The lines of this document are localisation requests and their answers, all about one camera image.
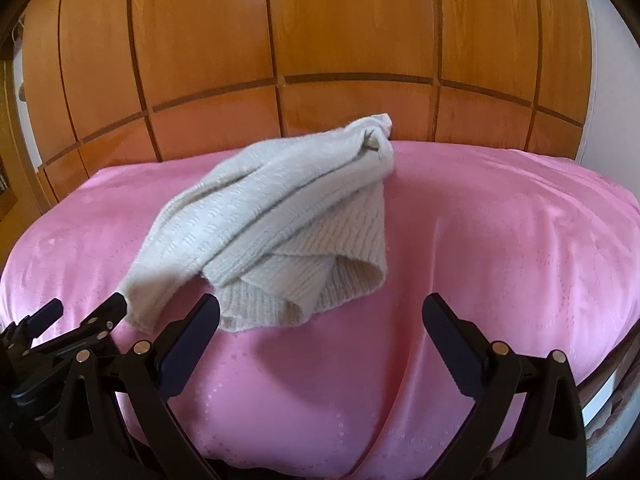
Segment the wooden panel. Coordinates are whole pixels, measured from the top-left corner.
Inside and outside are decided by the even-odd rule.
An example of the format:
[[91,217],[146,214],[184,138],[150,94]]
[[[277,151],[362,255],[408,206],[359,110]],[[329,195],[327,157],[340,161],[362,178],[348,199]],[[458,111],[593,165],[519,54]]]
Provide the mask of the wooden panel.
[[31,187],[33,167],[19,129],[11,66],[10,61],[0,61],[0,165],[10,185],[0,193],[0,274],[15,242],[41,213]]
[[433,75],[433,0],[271,0],[284,75]]
[[144,119],[124,124],[83,144],[80,157],[89,176],[107,166],[157,161]]
[[61,156],[49,164],[44,171],[58,200],[62,200],[87,180],[78,150],[72,150]]
[[60,75],[59,2],[31,0],[24,22],[24,92],[42,160],[76,142]]
[[266,0],[132,0],[132,6],[150,105],[273,75]]
[[436,142],[524,149],[530,108],[455,88],[440,89]]
[[533,101],[536,0],[442,0],[442,78]]
[[280,136],[273,86],[199,99],[151,119],[164,159],[243,148]]
[[591,87],[591,29],[586,0],[540,0],[542,73],[538,104],[584,122]]
[[540,155],[565,156],[575,158],[582,138],[582,128],[553,117],[536,112],[528,151]]
[[56,195],[53,193],[51,189],[51,184],[49,183],[49,179],[47,178],[47,174],[44,172],[42,168],[40,168],[36,172],[36,176],[38,177],[38,182],[40,183],[40,187],[42,188],[42,192],[47,199],[47,203],[49,203],[49,207],[53,207],[58,203],[58,199]]
[[62,0],[60,57],[79,138],[139,112],[127,0]]
[[386,112],[392,138],[431,140],[431,85],[391,81],[299,83],[282,89],[284,135],[323,132]]

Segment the metal screw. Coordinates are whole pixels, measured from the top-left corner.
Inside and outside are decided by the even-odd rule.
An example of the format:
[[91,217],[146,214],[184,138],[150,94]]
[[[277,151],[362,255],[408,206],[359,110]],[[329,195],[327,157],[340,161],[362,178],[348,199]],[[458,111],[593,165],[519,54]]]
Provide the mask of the metal screw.
[[135,345],[133,345],[133,351],[138,354],[146,354],[149,352],[151,348],[151,343],[149,341],[138,341]]
[[79,363],[84,363],[89,358],[90,355],[91,355],[91,352],[89,352],[85,348],[84,350],[81,350],[76,354],[76,361],[78,361]]
[[562,364],[566,361],[566,355],[562,350],[554,350],[553,352],[551,352],[551,357],[556,363]]
[[509,353],[509,345],[507,345],[507,343],[503,343],[502,341],[496,341],[494,343],[491,343],[491,350],[494,351],[494,354],[507,355]]

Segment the cream knit fabric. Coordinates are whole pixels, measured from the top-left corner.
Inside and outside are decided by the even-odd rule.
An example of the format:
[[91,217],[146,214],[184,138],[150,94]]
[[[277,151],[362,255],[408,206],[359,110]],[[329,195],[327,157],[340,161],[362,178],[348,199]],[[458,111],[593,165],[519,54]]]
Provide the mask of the cream knit fabric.
[[393,169],[382,114],[344,128],[252,144],[169,201],[117,290],[151,332],[202,273],[224,330],[295,326],[385,280],[382,179]]

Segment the pink satin fabric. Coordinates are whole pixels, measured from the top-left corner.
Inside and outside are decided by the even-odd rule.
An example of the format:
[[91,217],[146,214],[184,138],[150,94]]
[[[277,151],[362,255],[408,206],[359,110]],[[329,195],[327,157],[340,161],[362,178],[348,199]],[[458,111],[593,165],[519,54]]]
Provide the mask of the pink satin fabric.
[[[639,318],[631,193],[564,159],[426,142],[394,148],[385,285],[299,328],[216,333],[170,401],[204,455],[298,476],[423,475],[471,407],[423,329],[432,291],[517,352],[561,348],[578,381]],[[65,315],[43,339],[71,330],[112,293],[164,203],[230,155],[96,174],[18,241],[0,283],[2,321],[57,297]],[[178,291],[158,332],[207,291],[199,278]],[[113,336],[123,351],[143,337],[124,323]]]

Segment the white wall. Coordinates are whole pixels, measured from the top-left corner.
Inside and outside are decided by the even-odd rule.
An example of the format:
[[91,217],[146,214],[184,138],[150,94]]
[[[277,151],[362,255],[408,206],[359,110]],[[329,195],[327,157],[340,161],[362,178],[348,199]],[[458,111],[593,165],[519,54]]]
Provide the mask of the white wall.
[[36,145],[36,139],[33,137],[33,129],[31,127],[31,120],[29,119],[29,112],[27,111],[27,103],[20,101],[18,92],[20,91],[20,85],[24,81],[24,75],[22,73],[22,47],[18,44],[14,49],[14,93],[15,102],[18,108],[18,118],[20,119],[20,127],[22,128],[22,134],[24,135],[24,142],[27,145],[27,151],[29,152],[29,158],[34,168],[39,168],[42,165],[42,158],[38,147]]
[[609,0],[587,0],[591,96],[577,160],[640,200],[640,47]]

